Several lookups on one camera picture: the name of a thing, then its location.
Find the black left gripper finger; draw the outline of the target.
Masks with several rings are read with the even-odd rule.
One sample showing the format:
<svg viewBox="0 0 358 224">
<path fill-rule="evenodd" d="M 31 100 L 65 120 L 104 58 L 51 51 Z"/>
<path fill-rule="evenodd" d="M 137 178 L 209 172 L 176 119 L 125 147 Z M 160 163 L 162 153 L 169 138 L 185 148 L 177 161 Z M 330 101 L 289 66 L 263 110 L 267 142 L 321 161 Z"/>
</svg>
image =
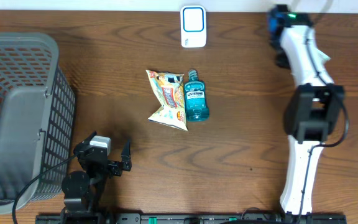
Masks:
<svg viewBox="0 0 358 224">
<path fill-rule="evenodd" d="M 121 162 L 130 162 L 130 161 L 131 161 L 131 140 L 128 139 L 121 152 Z"/>
<path fill-rule="evenodd" d="M 82 142 L 80 142 L 78 145 L 89 145 L 90 141 L 97 135 L 96 131 L 93 131 L 87 138 L 85 138 L 84 140 L 82 140 Z"/>
</svg>

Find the yellow snack bag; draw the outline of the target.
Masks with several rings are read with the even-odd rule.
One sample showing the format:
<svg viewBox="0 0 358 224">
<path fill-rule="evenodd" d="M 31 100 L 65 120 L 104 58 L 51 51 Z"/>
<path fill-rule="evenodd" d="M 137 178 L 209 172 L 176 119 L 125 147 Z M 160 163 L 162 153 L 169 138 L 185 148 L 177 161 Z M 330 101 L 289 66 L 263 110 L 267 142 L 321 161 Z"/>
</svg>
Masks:
<svg viewBox="0 0 358 224">
<path fill-rule="evenodd" d="M 148 120 L 187 131 L 185 113 L 184 74 L 146 70 L 150 86 L 160 108 Z"/>
</svg>

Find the teal mouthwash bottle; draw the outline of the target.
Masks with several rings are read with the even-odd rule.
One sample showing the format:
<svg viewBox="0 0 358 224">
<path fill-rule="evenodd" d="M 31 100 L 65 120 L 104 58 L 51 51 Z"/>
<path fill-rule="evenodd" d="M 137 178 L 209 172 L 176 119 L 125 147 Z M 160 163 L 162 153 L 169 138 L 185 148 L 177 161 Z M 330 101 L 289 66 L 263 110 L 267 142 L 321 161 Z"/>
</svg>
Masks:
<svg viewBox="0 0 358 224">
<path fill-rule="evenodd" d="M 188 82 L 185 83 L 185 110 L 188 121 L 205 121 L 209 118 L 209 108 L 206 103 L 206 87 L 199 80 L 198 72 L 188 72 Z"/>
</svg>

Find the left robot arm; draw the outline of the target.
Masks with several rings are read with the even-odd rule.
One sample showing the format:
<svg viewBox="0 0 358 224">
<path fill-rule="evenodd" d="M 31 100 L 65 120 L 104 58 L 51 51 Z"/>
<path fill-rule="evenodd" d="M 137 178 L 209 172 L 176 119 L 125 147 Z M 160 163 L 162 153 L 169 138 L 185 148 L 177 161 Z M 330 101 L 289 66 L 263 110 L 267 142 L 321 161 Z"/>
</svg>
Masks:
<svg viewBox="0 0 358 224">
<path fill-rule="evenodd" d="M 121 152 L 120 161 L 108 159 L 111 139 L 93 132 L 74 150 L 82 170 L 69 173 L 62 182 L 65 208 L 60 213 L 60 223 L 115 223 L 114 215 L 99 206 L 106 182 L 131 171 L 131 141 Z"/>
</svg>

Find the light blue wipes pack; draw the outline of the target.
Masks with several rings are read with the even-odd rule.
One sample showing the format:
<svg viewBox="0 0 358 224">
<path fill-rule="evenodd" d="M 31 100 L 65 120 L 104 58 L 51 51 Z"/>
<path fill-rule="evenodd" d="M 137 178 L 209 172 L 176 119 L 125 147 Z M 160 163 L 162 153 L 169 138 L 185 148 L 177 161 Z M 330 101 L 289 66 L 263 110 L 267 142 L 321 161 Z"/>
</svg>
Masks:
<svg viewBox="0 0 358 224">
<path fill-rule="evenodd" d="M 318 57 L 319 57 L 319 59 L 320 59 L 322 65 L 324 65 L 326 62 L 328 62 L 328 61 L 331 59 L 330 56 L 326 55 L 326 54 L 325 54 L 324 52 L 322 52 L 320 49 L 317 49 L 316 51 L 317 51 L 317 53 L 318 53 Z"/>
</svg>

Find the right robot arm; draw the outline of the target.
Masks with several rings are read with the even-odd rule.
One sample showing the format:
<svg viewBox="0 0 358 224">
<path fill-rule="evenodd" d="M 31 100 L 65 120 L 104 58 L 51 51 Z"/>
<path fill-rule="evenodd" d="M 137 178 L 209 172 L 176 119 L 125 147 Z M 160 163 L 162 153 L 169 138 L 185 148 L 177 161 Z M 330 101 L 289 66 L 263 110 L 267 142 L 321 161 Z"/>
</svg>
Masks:
<svg viewBox="0 0 358 224">
<path fill-rule="evenodd" d="M 286 214 L 302 219 L 313 210 L 311 197 L 323 149 L 336 147 L 345 139 L 342 136 L 337 142 L 326 142 L 340 113 L 344 113 L 344 132 L 349 130 L 345 91 L 324 66 L 329 57 L 318 48 L 314 22 L 307 13 L 276 4 L 268 12 L 268 31 L 270 45 L 277 53 L 275 63 L 291 71 L 295 84 L 283 115 L 290 153 L 280 205 Z"/>
</svg>

